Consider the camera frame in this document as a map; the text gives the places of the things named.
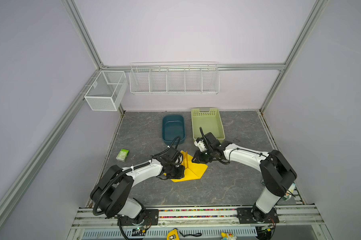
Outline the yellow paper napkin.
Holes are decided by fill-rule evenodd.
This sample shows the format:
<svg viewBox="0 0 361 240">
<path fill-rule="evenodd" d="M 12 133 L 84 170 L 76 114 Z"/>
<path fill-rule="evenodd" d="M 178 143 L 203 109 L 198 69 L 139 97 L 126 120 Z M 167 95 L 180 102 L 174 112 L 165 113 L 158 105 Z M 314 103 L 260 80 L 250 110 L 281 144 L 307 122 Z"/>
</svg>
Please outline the yellow paper napkin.
<svg viewBox="0 0 361 240">
<path fill-rule="evenodd" d="M 184 177 L 181 179 L 171 179 L 171 181 L 178 183 L 201 179 L 208 166 L 193 163 L 191 161 L 193 156 L 189 155 L 188 152 L 181 151 L 181 154 L 183 156 L 181 165 L 184 166 Z"/>
</svg>

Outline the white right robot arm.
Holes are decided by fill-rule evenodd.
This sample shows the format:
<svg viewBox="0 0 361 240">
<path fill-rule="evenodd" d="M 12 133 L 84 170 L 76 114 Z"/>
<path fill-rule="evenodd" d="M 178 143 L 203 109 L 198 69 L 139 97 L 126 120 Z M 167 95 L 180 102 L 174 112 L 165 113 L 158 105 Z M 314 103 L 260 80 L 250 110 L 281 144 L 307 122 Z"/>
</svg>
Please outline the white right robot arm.
<svg viewBox="0 0 361 240">
<path fill-rule="evenodd" d="M 274 206 L 285 196 L 297 178 L 295 170 L 277 150 L 262 152 L 228 141 L 221 143 L 212 133 L 202 134 L 194 141 L 194 145 L 198 148 L 192 159 L 195 164 L 218 161 L 228 165 L 237 162 L 261 173 L 264 189 L 251 209 L 252 218 L 258 223 L 268 219 Z"/>
</svg>

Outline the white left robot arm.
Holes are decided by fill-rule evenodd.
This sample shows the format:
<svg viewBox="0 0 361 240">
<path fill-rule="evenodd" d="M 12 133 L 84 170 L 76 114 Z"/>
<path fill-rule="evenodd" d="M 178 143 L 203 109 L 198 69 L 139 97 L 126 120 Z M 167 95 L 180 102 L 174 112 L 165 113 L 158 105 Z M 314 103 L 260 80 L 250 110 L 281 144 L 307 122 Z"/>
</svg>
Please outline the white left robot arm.
<svg viewBox="0 0 361 240">
<path fill-rule="evenodd" d="M 152 155 L 146 162 L 130 167 L 111 166 L 101 177 L 90 194 L 93 201 L 93 215 L 107 218 L 127 216 L 139 218 L 144 206 L 130 192 L 134 186 L 150 178 L 180 180 L 184 178 L 183 154 L 174 147 Z"/>
</svg>

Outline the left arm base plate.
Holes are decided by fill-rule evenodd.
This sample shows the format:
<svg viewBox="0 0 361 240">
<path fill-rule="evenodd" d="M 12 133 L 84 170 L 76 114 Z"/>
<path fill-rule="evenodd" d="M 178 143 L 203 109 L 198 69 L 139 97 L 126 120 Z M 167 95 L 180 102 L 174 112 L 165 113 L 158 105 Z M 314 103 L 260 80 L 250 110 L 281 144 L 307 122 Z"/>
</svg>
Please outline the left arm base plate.
<svg viewBox="0 0 361 240">
<path fill-rule="evenodd" d="M 157 226 L 159 221 L 158 209 L 145 209 L 134 219 L 121 217 L 121 226 Z"/>
</svg>

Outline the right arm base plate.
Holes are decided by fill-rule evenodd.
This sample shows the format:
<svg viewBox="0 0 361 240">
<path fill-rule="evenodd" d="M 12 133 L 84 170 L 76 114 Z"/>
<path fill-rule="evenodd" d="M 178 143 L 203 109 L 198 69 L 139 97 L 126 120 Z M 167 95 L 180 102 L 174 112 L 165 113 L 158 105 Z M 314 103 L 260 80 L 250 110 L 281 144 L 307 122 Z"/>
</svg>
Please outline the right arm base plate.
<svg viewBox="0 0 361 240">
<path fill-rule="evenodd" d="M 277 224 L 279 218 L 276 208 L 272 208 L 269 213 L 265 214 L 261 210 L 250 207 L 237 208 L 236 217 L 240 224 Z"/>
</svg>

